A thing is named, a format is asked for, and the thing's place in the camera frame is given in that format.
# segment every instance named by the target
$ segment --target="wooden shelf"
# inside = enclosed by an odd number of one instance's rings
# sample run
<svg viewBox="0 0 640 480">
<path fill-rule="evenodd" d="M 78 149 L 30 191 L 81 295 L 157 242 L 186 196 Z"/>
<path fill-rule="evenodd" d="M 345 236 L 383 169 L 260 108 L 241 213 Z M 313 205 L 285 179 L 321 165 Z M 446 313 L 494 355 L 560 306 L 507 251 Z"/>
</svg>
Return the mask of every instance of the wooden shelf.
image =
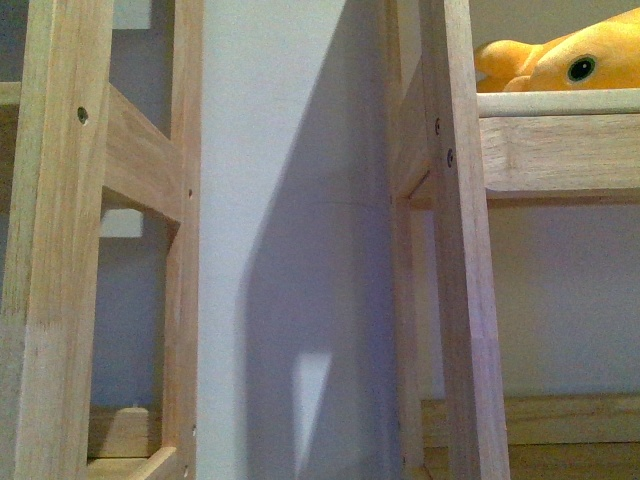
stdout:
<svg viewBox="0 0 640 480">
<path fill-rule="evenodd" d="M 89 480 L 169 480 L 184 473 L 178 471 L 176 449 L 170 447 L 150 458 L 90 458 L 87 470 Z"/>
<path fill-rule="evenodd" d="M 507 398 L 505 410 L 514 480 L 640 475 L 640 395 Z M 422 413 L 427 469 L 446 479 L 446 406 L 426 400 Z"/>
<path fill-rule="evenodd" d="M 425 450 L 425 461 L 423 478 L 450 478 L 446 448 Z M 640 443 L 515 445 L 509 463 L 513 480 L 632 480 L 640 477 Z"/>
<path fill-rule="evenodd" d="M 96 458 L 87 462 L 89 480 L 123 480 L 147 461 L 146 458 Z"/>
<path fill-rule="evenodd" d="M 162 440 L 162 415 L 146 408 L 91 406 L 90 458 L 150 457 Z"/>
<path fill-rule="evenodd" d="M 431 205 L 421 69 L 398 112 L 395 194 Z M 478 95 L 489 199 L 640 198 L 640 89 Z"/>
<path fill-rule="evenodd" d="M 480 118 L 640 113 L 640 89 L 478 94 Z"/>
<path fill-rule="evenodd" d="M 0 83 L 0 212 L 11 203 L 20 83 Z M 182 221 L 184 166 L 180 153 L 115 87 L 109 97 L 104 190 L 121 205 Z"/>
</svg>

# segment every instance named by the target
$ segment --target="stuffed fish toy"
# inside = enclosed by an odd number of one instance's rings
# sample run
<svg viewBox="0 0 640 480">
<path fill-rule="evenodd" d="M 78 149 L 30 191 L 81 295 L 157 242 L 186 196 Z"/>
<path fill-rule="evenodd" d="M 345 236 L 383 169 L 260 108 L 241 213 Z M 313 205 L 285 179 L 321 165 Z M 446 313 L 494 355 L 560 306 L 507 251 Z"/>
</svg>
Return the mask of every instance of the stuffed fish toy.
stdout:
<svg viewBox="0 0 640 480">
<path fill-rule="evenodd" d="M 480 93 L 640 88 L 640 8 L 543 45 L 488 43 L 475 66 Z"/>
</svg>

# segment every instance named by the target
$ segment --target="screw hole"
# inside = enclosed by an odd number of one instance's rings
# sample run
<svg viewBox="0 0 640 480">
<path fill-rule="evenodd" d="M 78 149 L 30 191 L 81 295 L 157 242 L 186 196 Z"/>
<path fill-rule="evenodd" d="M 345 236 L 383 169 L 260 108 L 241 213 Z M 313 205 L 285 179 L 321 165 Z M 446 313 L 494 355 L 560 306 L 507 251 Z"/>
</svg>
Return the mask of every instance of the screw hole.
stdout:
<svg viewBox="0 0 640 480">
<path fill-rule="evenodd" d="M 86 108 L 78 108 L 78 120 L 80 120 L 80 123 L 83 125 L 87 124 L 87 122 L 89 121 L 89 112 L 87 112 Z"/>
</svg>

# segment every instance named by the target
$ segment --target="wooden shelf frame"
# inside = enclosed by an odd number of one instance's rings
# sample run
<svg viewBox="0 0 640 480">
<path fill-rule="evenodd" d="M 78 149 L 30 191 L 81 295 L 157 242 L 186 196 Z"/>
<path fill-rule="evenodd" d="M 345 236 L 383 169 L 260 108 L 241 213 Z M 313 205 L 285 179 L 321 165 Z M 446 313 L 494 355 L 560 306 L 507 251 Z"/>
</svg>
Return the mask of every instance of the wooden shelf frame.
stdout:
<svg viewBox="0 0 640 480">
<path fill-rule="evenodd" d="M 162 425 L 146 410 L 94 409 L 92 428 L 107 422 L 123 442 L 98 454 L 148 456 L 159 443 L 131 480 L 195 478 L 204 5 L 172 3 L 169 138 L 109 85 L 113 0 L 30 2 L 23 82 L 0 83 L 1 478 L 87 477 L 103 198 L 163 217 L 170 247 Z"/>
<path fill-rule="evenodd" d="M 411 225 L 414 210 L 430 208 L 451 473 L 508 479 L 488 205 L 637 203 L 640 90 L 477 94 L 468 2 L 420 0 L 422 56 L 404 93 L 396 2 L 380 0 L 380 25 L 405 475 L 430 478 L 423 439 L 433 425 L 422 415 L 416 367 L 413 250 L 421 245 Z M 602 401 L 569 403 L 593 408 Z M 609 426 L 614 437 L 625 431 Z M 640 441 L 637 433 L 623 441 Z M 592 441 L 585 431 L 574 440 Z"/>
</svg>

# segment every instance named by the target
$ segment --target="wood grain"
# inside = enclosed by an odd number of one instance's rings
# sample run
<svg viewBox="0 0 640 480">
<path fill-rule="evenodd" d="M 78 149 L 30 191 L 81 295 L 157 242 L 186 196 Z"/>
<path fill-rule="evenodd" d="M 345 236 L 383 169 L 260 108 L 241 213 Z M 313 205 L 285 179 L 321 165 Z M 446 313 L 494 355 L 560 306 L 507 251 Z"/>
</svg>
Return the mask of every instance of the wood grain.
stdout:
<svg viewBox="0 0 640 480">
<path fill-rule="evenodd" d="M 160 448 L 162 418 L 146 408 L 91 407 L 89 458 L 150 457 Z"/>
<path fill-rule="evenodd" d="M 165 447 L 153 454 L 149 460 L 126 477 L 126 480 L 173 480 L 179 476 L 188 478 L 187 466 L 184 469 L 180 469 L 176 449 Z"/>
<path fill-rule="evenodd" d="M 389 187 L 391 191 L 392 221 L 392 254 L 393 254 L 393 292 L 395 306 L 395 341 L 398 375 L 398 410 L 400 421 L 400 449 L 405 472 L 420 468 L 423 465 L 421 447 L 422 424 L 420 418 L 420 398 L 418 395 L 417 342 L 414 282 L 412 271 L 412 235 L 410 209 L 408 201 L 403 198 L 403 184 L 408 183 L 405 169 L 410 169 L 407 161 L 412 150 L 405 145 L 405 140 L 414 138 L 403 134 L 407 128 L 412 132 L 424 132 L 424 106 L 415 105 L 403 120 L 399 113 L 402 95 L 402 78 L 400 64 L 400 46 L 398 36 L 398 17 L 396 0 L 380 0 L 378 16 L 380 38 L 385 67 L 385 107 L 387 133 L 387 168 L 389 171 Z M 422 92 L 422 81 L 413 82 L 409 90 Z"/>
<path fill-rule="evenodd" d="M 112 86 L 105 188 L 139 209 L 180 222 L 183 168 L 178 149 Z"/>
<path fill-rule="evenodd" d="M 11 185 L 13 183 L 17 134 L 18 105 L 0 104 L 0 213 L 9 213 L 11 208 Z"/>
<path fill-rule="evenodd" d="M 640 442 L 640 395 L 510 398 L 505 402 L 510 445 Z M 425 448 L 447 446 L 443 401 L 423 401 Z"/>
<path fill-rule="evenodd" d="M 481 126 L 492 197 L 640 191 L 640 115 L 487 118 Z"/>
<path fill-rule="evenodd" d="M 418 65 L 416 72 L 422 72 L 421 65 Z M 398 144 L 397 157 L 390 158 L 389 172 L 392 194 L 406 198 L 411 196 L 430 167 L 422 75 L 413 77 L 398 115 L 398 131 L 394 137 Z"/>
<path fill-rule="evenodd" d="M 423 433 L 417 378 L 418 327 L 413 277 L 413 235 L 408 200 L 396 198 L 391 212 L 400 448 L 403 466 L 413 469 L 423 464 L 420 447 Z"/>
<path fill-rule="evenodd" d="M 514 445 L 509 447 L 514 480 L 635 480 L 640 478 L 640 443 Z M 449 480 L 446 448 L 427 449 L 433 480 Z"/>
<path fill-rule="evenodd" d="M 98 458 L 87 464 L 88 480 L 122 480 L 135 472 L 146 458 Z"/>
<path fill-rule="evenodd" d="M 112 0 L 29 4 L 0 316 L 0 478 L 86 475 L 112 15 Z"/>
<path fill-rule="evenodd" d="M 432 158 L 449 418 L 459 480 L 506 480 L 509 459 L 469 5 L 420 2 L 425 92 L 437 98 Z"/>
<path fill-rule="evenodd" d="M 167 255 L 162 444 L 177 447 L 188 479 L 196 476 L 203 16 L 202 0 L 175 1 L 171 141 L 183 162 L 184 202 Z"/>
<path fill-rule="evenodd" d="M 640 89 L 478 94 L 480 118 L 640 113 Z"/>
<path fill-rule="evenodd" d="M 20 82 L 0 82 L 0 106 L 20 103 Z"/>
</svg>

